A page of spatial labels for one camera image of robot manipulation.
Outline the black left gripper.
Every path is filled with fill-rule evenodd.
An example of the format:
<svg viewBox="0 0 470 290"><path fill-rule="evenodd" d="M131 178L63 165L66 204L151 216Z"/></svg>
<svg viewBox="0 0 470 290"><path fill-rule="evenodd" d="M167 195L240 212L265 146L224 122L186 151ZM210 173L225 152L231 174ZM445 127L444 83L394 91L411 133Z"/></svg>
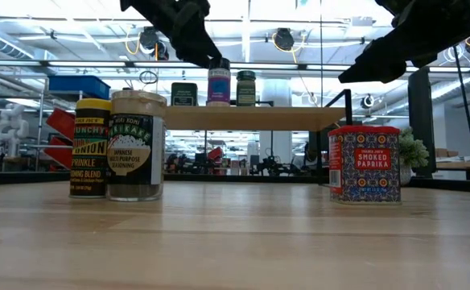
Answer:
<svg viewBox="0 0 470 290"><path fill-rule="evenodd" d="M204 26L208 0L120 0L121 11L130 7L170 40L179 60L208 68L222 57Z"/></svg>

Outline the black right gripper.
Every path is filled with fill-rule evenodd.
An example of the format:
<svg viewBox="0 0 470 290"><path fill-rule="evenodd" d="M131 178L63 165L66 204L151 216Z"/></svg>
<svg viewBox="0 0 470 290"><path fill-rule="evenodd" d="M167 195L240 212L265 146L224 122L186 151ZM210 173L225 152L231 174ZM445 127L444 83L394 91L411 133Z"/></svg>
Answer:
<svg viewBox="0 0 470 290"><path fill-rule="evenodd" d="M393 30L372 41L338 76L340 83L389 83L406 72L407 61L421 68L470 36L470 0L375 2L394 16Z"/></svg>

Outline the garlic powder jar purple label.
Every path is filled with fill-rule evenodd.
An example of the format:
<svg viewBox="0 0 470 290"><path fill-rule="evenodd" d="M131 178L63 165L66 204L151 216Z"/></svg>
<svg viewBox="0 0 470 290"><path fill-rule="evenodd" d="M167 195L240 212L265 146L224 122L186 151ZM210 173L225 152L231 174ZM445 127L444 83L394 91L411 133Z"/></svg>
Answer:
<svg viewBox="0 0 470 290"><path fill-rule="evenodd" d="M230 61L225 58L211 59L206 106L230 106L230 85Z"/></svg>

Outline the oregano jar green lid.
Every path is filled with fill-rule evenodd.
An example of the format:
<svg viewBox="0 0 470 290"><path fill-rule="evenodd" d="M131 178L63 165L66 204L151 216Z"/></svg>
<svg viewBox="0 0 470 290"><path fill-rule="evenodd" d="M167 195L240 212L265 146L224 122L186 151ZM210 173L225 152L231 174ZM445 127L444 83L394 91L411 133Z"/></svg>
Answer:
<svg viewBox="0 0 470 290"><path fill-rule="evenodd" d="M256 76L253 71L242 70L237 73L237 106L255 106Z"/></svg>

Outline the smoked paprika tin red lid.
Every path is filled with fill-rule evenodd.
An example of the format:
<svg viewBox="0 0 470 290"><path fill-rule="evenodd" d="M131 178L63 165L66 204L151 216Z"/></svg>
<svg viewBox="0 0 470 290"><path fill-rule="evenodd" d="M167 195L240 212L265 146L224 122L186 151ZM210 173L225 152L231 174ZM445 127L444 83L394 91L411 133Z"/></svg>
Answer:
<svg viewBox="0 0 470 290"><path fill-rule="evenodd" d="M358 205L401 204L399 134L392 126L342 126L330 131L331 200Z"/></svg>

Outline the furikake seasoning jar tan lid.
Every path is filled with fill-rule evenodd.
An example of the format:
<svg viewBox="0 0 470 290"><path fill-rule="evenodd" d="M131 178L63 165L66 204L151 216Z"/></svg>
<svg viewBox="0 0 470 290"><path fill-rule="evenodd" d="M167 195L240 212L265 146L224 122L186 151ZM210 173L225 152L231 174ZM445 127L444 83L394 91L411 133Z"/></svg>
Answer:
<svg viewBox="0 0 470 290"><path fill-rule="evenodd" d="M154 201L163 195L167 100L123 89L112 95L107 195L111 201Z"/></svg>

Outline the chili onion jar yellow lid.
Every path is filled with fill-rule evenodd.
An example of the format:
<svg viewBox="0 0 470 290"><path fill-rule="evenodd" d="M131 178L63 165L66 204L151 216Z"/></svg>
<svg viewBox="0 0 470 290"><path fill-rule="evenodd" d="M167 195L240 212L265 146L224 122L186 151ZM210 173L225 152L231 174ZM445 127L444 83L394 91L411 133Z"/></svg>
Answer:
<svg viewBox="0 0 470 290"><path fill-rule="evenodd" d="M111 101L84 98L76 103L69 196L104 198Z"/></svg>

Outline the dark green spice tin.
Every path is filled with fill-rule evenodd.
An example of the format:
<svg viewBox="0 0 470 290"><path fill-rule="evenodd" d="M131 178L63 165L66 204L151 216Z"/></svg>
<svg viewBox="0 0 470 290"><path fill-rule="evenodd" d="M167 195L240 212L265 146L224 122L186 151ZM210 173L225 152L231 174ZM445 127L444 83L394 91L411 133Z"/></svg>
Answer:
<svg viewBox="0 0 470 290"><path fill-rule="evenodd" d="M171 104L173 106L197 106L197 84L175 82L171 84Z"/></svg>

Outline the small green potted plant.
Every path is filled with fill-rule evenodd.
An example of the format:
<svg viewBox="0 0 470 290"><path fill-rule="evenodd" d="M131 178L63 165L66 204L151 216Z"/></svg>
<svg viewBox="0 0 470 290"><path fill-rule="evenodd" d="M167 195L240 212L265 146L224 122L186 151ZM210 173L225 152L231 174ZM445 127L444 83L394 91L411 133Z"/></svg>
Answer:
<svg viewBox="0 0 470 290"><path fill-rule="evenodd" d="M422 140L414 138L410 127L400 131L398 146L401 186L407 186L412 177L412 169L428 165L429 152Z"/></svg>

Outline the blue storage bin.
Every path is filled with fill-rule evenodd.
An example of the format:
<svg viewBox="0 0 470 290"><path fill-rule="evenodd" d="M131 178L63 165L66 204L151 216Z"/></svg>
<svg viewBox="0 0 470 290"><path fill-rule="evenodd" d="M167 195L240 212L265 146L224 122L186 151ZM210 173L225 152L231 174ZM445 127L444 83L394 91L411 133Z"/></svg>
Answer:
<svg viewBox="0 0 470 290"><path fill-rule="evenodd" d="M109 99L110 86L92 75L49 76L49 90L53 92L83 92L88 96Z"/></svg>

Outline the red storage bin rack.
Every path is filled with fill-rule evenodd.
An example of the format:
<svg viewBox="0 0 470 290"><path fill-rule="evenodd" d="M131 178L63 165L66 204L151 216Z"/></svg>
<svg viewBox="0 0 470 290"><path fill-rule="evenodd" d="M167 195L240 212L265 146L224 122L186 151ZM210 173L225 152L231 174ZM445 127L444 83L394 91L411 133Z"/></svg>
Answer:
<svg viewBox="0 0 470 290"><path fill-rule="evenodd" d="M43 151L60 166L70 169L72 166L72 148L75 115L65 110L54 109L46 121L54 129L55 134L49 135L48 147Z"/></svg>

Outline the white robot figure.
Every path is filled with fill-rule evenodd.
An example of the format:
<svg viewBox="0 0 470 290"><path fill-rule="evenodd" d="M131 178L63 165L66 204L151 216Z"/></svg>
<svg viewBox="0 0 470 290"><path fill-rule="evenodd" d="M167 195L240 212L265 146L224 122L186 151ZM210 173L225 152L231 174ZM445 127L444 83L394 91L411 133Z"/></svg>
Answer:
<svg viewBox="0 0 470 290"><path fill-rule="evenodd" d="M0 156L19 156L20 141L29 134L29 123L23 119L24 110L20 104L8 104L0 112Z"/></svg>

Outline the wooden shelf with black frame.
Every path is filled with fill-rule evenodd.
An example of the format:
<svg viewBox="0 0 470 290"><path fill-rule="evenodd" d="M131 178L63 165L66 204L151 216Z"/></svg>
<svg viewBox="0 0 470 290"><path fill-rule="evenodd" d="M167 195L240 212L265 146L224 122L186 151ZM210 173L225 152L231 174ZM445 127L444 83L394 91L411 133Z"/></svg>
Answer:
<svg viewBox="0 0 470 290"><path fill-rule="evenodd" d="M352 92L344 89L322 107L262 106L170 106L165 121L171 131L198 131L208 153L209 131L310 131L315 140L309 146L323 151L324 128L340 121L353 123Z"/></svg>

